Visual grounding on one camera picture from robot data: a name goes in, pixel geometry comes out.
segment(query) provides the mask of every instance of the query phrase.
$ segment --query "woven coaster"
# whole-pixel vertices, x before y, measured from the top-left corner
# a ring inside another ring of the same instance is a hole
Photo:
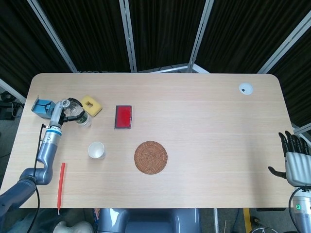
[[[161,144],[148,141],[137,147],[134,161],[139,171],[152,175],[163,170],[167,163],[167,153]]]

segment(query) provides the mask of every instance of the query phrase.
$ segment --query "metal pole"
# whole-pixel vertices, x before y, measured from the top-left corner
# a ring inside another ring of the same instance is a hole
[[[11,87],[9,84],[7,84],[5,81],[3,81],[2,79],[0,79],[0,86],[6,90],[7,92],[9,92],[10,94],[12,94],[13,96],[15,96],[17,99],[19,99],[22,103],[26,102],[26,98],[23,97],[19,92],[17,92],[13,87]]]
[[[192,70],[194,70],[200,74],[210,74],[207,70],[203,69],[202,67],[198,66],[197,64],[193,64]]]
[[[260,68],[258,74],[266,74],[284,56],[284,54],[297,42],[297,40],[311,26],[311,11],[301,20],[297,27],[289,34],[284,42],[272,54],[268,61]]]
[[[167,72],[172,72],[172,71],[178,71],[178,70],[184,70],[187,69],[188,66],[183,66],[183,67],[176,67],[176,68],[171,68],[171,69],[164,69],[164,70],[159,70],[159,71],[154,71],[150,73],[167,73]]]
[[[74,63],[72,62],[71,58],[69,57],[69,55],[68,55],[64,45],[60,41],[56,31],[54,30],[53,26],[51,25],[50,21],[48,20],[47,16],[45,15],[44,11],[42,10],[42,8],[41,8],[40,4],[38,3],[38,1],[37,0],[27,0],[27,2],[29,3],[31,8],[33,9],[35,15],[40,20],[42,26],[44,27],[44,29],[46,30],[46,32],[50,36],[51,40],[55,44],[55,46],[58,49],[59,53],[61,54],[61,56],[63,57],[63,59],[67,63],[69,69],[73,73],[79,73],[79,71],[77,70],[76,66],[74,65]]]
[[[215,233],[219,233],[218,210],[217,210],[217,208],[214,208],[214,227],[215,227]]]
[[[200,48],[200,45],[202,42],[204,31],[205,31],[205,28],[206,28],[208,18],[209,18],[210,12],[212,10],[213,4],[214,4],[214,0],[206,0],[206,2],[205,2],[201,21],[200,21],[199,28],[198,28],[198,32],[196,34],[196,38],[195,38],[195,41],[193,44],[191,57],[189,60],[188,73],[192,72],[192,67],[193,67],[193,64],[196,60],[196,56],[198,55],[198,51],[199,51],[199,48]]]
[[[311,141],[307,138],[307,137],[305,137],[304,135],[303,135],[303,133],[300,131],[300,129],[305,129],[306,127],[308,127],[310,124],[307,124],[307,125],[304,125],[304,126],[302,126],[302,127],[297,127],[295,124],[293,124],[292,123],[292,127],[293,127],[293,131],[294,131],[294,134],[295,135],[297,135],[298,137],[302,137],[305,141],[306,141],[306,143],[308,144],[308,146],[311,148]]]
[[[128,0],[119,0],[128,60],[132,73],[137,73],[134,38]]]
[[[294,134],[300,134],[311,130],[311,123],[294,129]]]

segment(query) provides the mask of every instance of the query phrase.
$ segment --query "red box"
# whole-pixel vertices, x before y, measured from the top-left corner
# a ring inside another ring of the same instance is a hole
[[[115,129],[130,129],[132,125],[132,106],[117,105]]]

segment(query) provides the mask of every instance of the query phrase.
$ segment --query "red marker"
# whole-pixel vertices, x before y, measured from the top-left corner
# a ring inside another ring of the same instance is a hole
[[[62,189],[63,189],[64,172],[65,172],[65,163],[62,163],[62,167],[60,169],[60,177],[59,177],[59,185],[58,185],[58,197],[57,197],[58,215],[59,215],[60,206],[62,205]]]

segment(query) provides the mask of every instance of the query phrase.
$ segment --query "white object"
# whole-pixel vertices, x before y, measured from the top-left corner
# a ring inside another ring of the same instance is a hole
[[[65,221],[59,222],[54,228],[53,233],[94,233],[91,224],[79,222],[73,227],[67,227]]]
[[[239,86],[239,90],[244,95],[250,95],[250,94],[253,93],[253,86],[251,84],[249,84],[249,83],[242,83]]]
[[[92,159],[103,159],[105,157],[105,146],[101,142],[93,142],[89,145],[87,152]]]

